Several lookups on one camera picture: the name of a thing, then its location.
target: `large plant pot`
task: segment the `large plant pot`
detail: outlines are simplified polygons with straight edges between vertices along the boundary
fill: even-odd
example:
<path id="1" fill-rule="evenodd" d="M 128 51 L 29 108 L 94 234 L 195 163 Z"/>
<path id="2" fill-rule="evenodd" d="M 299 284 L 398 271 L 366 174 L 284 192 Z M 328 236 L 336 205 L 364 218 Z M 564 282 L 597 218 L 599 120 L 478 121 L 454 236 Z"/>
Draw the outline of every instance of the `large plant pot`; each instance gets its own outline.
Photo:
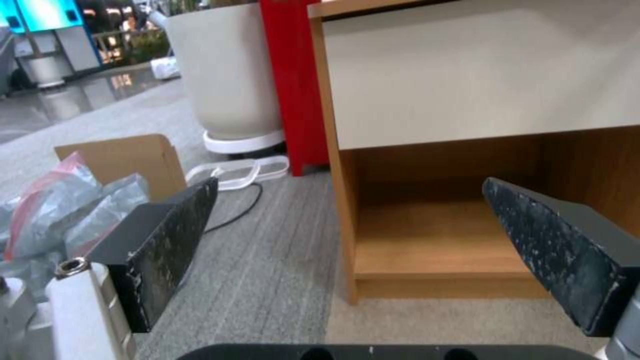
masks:
<path id="1" fill-rule="evenodd" d="M 170 17 L 166 30 L 205 137 L 229 143 L 265 137 L 282 141 L 257 3 Z"/>

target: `black cable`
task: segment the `black cable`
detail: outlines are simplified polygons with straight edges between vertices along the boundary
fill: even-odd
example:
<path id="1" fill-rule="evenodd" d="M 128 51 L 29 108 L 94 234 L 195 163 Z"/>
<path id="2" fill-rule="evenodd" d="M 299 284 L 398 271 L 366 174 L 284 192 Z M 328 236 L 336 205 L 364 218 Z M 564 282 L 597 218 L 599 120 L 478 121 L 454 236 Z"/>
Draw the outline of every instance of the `black cable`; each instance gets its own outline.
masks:
<path id="1" fill-rule="evenodd" d="M 255 200 L 253 201 L 253 203 L 252 203 L 251 205 L 249 205 L 249 207 L 248 207 L 248 208 L 246 208 L 243 212 L 241 212 L 241 213 L 240 213 L 240 214 L 238 214 L 237 216 L 232 217 L 231 219 L 229 219 L 229 220 L 227 220 L 227 221 L 223 222 L 222 224 L 219 224 L 219 225 L 216 225 L 216 226 L 213 226 L 213 227 L 210 227 L 210 228 L 206 229 L 206 230 L 204 231 L 204 233 L 202 233 L 203 235 L 204 235 L 204 234 L 208 234 L 208 233 L 210 233 L 211 231 L 218 230 L 218 229 L 220 229 L 221 227 L 225 227 L 225 226 L 227 226 L 227 225 L 231 224 L 232 222 L 234 222 L 234 221 L 236 221 L 236 220 L 240 219 L 241 217 L 243 217 L 243 216 L 247 215 L 247 214 L 249 213 L 249 211 L 251 211 L 251 210 L 255 207 L 255 205 L 256 205 L 256 204 L 258 203 L 258 201 L 260 200 L 260 197 L 262 196 L 262 185 L 260 185 L 259 183 L 252 183 L 250 186 L 256 186 L 256 187 L 258 188 L 258 195 L 256 195 Z"/>

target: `metal bolt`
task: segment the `metal bolt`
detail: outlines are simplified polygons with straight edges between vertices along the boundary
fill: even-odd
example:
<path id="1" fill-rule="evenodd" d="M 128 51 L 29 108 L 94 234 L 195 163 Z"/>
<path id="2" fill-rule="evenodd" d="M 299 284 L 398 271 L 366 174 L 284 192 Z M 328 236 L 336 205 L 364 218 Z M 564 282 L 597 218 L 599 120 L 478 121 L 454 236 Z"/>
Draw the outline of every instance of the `metal bolt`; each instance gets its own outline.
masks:
<path id="1" fill-rule="evenodd" d="M 89 270 L 91 268 L 91 263 L 87 261 L 85 258 L 73 258 L 66 261 L 61 262 L 56 268 L 55 275 L 56 279 L 62 280 L 66 277 L 73 276 L 75 274 L 80 274 L 85 270 Z"/>
<path id="2" fill-rule="evenodd" d="M 9 286 L 6 284 L 4 277 L 0 276 L 0 295 L 4 295 L 9 292 Z"/>

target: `white cable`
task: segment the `white cable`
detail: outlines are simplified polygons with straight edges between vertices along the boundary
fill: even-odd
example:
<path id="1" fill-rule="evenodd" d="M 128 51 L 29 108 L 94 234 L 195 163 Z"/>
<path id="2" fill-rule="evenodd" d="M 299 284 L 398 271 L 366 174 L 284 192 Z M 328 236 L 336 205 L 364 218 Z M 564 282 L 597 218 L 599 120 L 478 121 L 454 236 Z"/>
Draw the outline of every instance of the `white cable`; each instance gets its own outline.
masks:
<path id="1" fill-rule="evenodd" d="M 270 172 L 260 172 L 265 166 L 275 164 L 282 164 L 283 167 Z M 185 178 L 188 184 L 196 175 L 200 174 L 201 172 L 211 171 L 211 173 L 209 174 L 210 177 L 219 177 L 225 172 L 242 170 L 246 168 L 250 169 L 249 173 L 246 176 L 237 179 L 220 181 L 218 183 L 218 191 L 224 192 L 230 190 L 239 190 L 246 188 L 247 186 L 257 181 L 265 181 L 283 177 L 289 171 L 289 158 L 282 155 L 276 155 L 257 160 L 245 159 L 222 161 L 219 163 L 207 163 L 192 168 L 187 173 Z"/>

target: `open cabinet compartment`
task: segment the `open cabinet compartment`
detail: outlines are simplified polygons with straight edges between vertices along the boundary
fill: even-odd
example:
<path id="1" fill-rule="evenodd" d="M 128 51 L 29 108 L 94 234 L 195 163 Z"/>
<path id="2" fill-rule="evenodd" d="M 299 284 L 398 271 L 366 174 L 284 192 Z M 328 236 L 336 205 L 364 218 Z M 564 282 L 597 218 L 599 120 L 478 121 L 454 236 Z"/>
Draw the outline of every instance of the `open cabinet compartment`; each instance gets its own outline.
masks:
<path id="1" fill-rule="evenodd" d="M 495 176 L 585 203 L 640 235 L 637 139 L 640 127 L 625 127 L 339 151 L 351 300 L 548 296 L 482 182 Z"/>

